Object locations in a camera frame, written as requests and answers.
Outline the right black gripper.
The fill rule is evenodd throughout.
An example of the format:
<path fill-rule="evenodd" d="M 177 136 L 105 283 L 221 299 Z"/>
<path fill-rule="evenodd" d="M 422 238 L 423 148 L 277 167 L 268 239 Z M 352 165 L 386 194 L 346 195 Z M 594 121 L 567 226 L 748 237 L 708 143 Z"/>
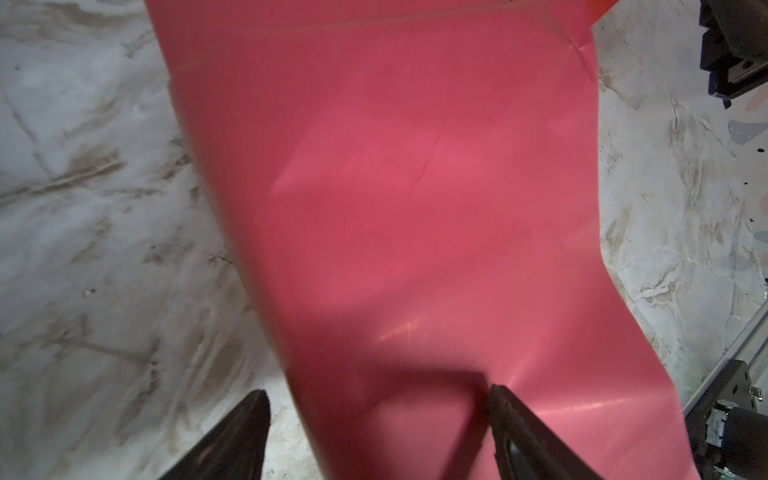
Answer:
<path fill-rule="evenodd" d="M 767 82 L 766 0 L 701 0 L 699 25 L 710 96 L 728 108 Z"/>

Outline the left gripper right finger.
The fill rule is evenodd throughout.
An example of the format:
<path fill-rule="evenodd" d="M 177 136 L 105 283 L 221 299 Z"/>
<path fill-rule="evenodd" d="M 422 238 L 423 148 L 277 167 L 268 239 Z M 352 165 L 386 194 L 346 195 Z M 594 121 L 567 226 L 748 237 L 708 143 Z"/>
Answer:
<path fill-rule="evenodd" d="M 491 386 L 487 410 L 503 480 L 600 477 L 507 387 Z"/>

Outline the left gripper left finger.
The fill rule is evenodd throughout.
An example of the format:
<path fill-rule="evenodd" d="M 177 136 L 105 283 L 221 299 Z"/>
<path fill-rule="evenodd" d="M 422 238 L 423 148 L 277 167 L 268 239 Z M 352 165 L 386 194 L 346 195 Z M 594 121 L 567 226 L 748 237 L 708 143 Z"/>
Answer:
<path fill-rule="evenodd" d="M 259 480 L 271 425 L 265 390 L 253 390 L 161 480 Z"/>

